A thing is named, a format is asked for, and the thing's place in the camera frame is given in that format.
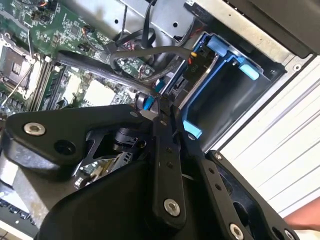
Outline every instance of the white panel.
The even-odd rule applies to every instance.
[[[282,217],[320,197],[320,57],[221,153]]]

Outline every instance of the black cable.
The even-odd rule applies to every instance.
[[[20,3],[20,4],[23,4],[25,6],[28,6],[28,7],[44,7],[45,5],[47,5],[46,2],[43,2],[43,3],[27,3],[27,2],[24,2],[23,0],[15,0],[15,1]]]
[[[120,36],[119,36],[120,39],[122,39],[122,37],[125,33],[126,21],[127,21],[127,11],[128,11],[128,6],[125,5],[124,13],[123,13],[123,20],[122,20],[122,29],[121,29]]]
[[[149,6],[146,9],[145,15],[144,15],[144,24],[143,24],[143,33],[142,33],[142,41],[141,41],[141,46],[144,49],[148,49],[151,47],[151,45],[148,42],[149,38],[149,26],[150,26],[150,12],[151,12],[151,7],[154,3],[156,3],[157,0],[152,0],[149,3]]]
[[[152,45],[154,43],[154,41],[156,40],[156,32],[153,28],[150,28],[150,33],[152,33],[151,37],[147,40],[147,44],[148,45]],[[132,40],[135,40],[135,39],[138,39],[140,36],[143,35],[143,32],[144,30],[143,29],[140,29],[138,31],[135,31],[131,34],[129,34],[128,36],[125,36],[124,38],[122,39],[119,39],[115,42],[115,45],[119,48],[121,47],[123,44],[129,42],[129,41],[132,41]]]
[[[185,60],[188,60],[192,51],[180,46],[158,46],[149,49],[135,50],[135,51],[117,51],[110,55],[110,66],[114,70],[118,70],[120,67],[116,63],[117,59],[130,58],[130,57],[145,57],[156,54],[172,53]]]
[[[5,235],[0,236],[0,240],[8,240],[8,238],[6,238],[6,236],[8,235],[8,232],[5,233]]]
[[[106,79],[117,81],[122,85],[133,87],[138,91],[145,93],[147,95],[152,95],[155,97],[159,96],[159,93],[156,92],[151,87],[148,87],[147,85],[133,78],[118,75],[113,71],[113,69],[109,65],[101,61],[95,60],[93,58],[90,58],[88,56],[84,56],[82,54],[78,54],[72,51],[59,51],[58,54],[56,55],[56,61],[58,63],[64,64],[70,67],[89,71],[95,75],[98,75]]]

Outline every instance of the hole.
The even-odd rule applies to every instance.
[[[215,187],[216,187],[216,189],[218,189],[219,191],[222,190],[222,188],[221,188],[221,186],[220,186],[219,184],[216,184]]]
[[[240,221],[244,227],[248,226],[249,224],[249,215],[244,208],[239,202],[234,202],[233,203],[234,209],[236,213],[238,214]]]
[[[285,237],[282,235],[282,233],[276,229],[275,227],[272,228],[272,231],[274,232],[274,235],[279,239],[279,240],[285,240]]]
[[[39,131],[40,131],[40,127],[33,125],[33,126],[30,127],[30,130],[31,130],[32,132],[39,132]]]
[[[139,141],[136,146],[140,149],[143,149],[145,146],[147,146],[147,142],[146,141]]]
[[[76,146],[68,140],[59,140],[54,144],[57,153],[69,156],[76,152]]]
[[[170,162],[170,161],[168,161],[168,162],[166,163],[166,166],[167,166],[168,168],[170,168],[170,169],[173,169],[173,168],[174,168],[174,165],[173,165],[172,162]]]
[[[233,231],[235,232],[235,234],[236,234],[237,236],[241,235],[240,231],[239,231],[237,228],[235,228]]]

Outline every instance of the screw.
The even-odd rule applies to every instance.
[[[166,166],[168,167],[168,168],[170,168],[170,169],[173,169],[174,168],[174,165],[172,164],[172,162],[167,162],[166,163]]]
[[[134,116],[135,118],[138,117],[138,114],[136,114],[134,111],[131,111],[130,114],[131,114],[132,116]]]
[[[296,64],[296,65],[294,65],[293,70],[294,70],[295,72],[297,72],[297,71],[299,71],[301,68],[302,68],[302,66],[301,66],[300,64]]]
[[[164,209],[168,214],[174,217],[177,217],[180,214],[180,207],[178,203],[175,200],[170,198],[164,201]]]
[[[243,232],[241,231],[241,229],[235,225],[234,223],[230,224],[230,231],[232,233],[232,235],[235,237],[235,239],[237,240],[244,240],[245,236],[243,234]]]
[[[193,136],[191,133],[188,133],[188,137],[191,139],[191,140],[196,140],[196,137],[195,136]]]
[[[222,156],[220,156],[219,153],[214,154],[214,157],[215,157],[216,159],[218,159],[219,161],[222,160]]]
[[[295,240],[294,236],[292,236],[291,232],[289,232],[288,230],[284,230],[285,234],[287,235],[287,237],[290,239],[290,240]]]
[[[23,127],[24,131],[32,136],[42,136],[46,133],[46,128],[37,122],[29,122]]]

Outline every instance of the electronic component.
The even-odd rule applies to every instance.
[[[13,89],[24,77],[30,63],[21,55],[13,51],[11,48],[2,47],[0,57],[0,71],[3,77],[3,83]],[[28,86],[29,77],[25,77],[20,84],[21,87],[26,88]]]
[[[30,214],[25,212],[25,211],[20,211],[20,218],[23,219],[23,220],[26,220],[30,217]]]
[[[57,35],[53,35],[52,37],[52,46],[56,47],[59,43],[59,37]]]
[[[78,36],[80,29],[78,26],[72,25],[71,29],[70,29],[70,33],[72,33],[75,36]]]
[[[17,207],[15,207],[15,206],[13,206],[13,205],[11,205],[11,206],[9,207],[9,211],[10,211],[10,213],[12,213],[12,214],[17,214],[17,213],[19,213],[20,209],[17,208]]]
[[[88,53],[90,51],[90,46],[85,43],[80,43],[77,47],[81,52],[84,53]]]
[[[7,208],[10,205],[10,203],[8,203],[5,200],[0,199],[0,207],[1,208]]]
[[[39,11],[39,10],[32,12],[30,18],[35,22],[46,23],[50,21],[50,16],[44,14],[42,11]]]

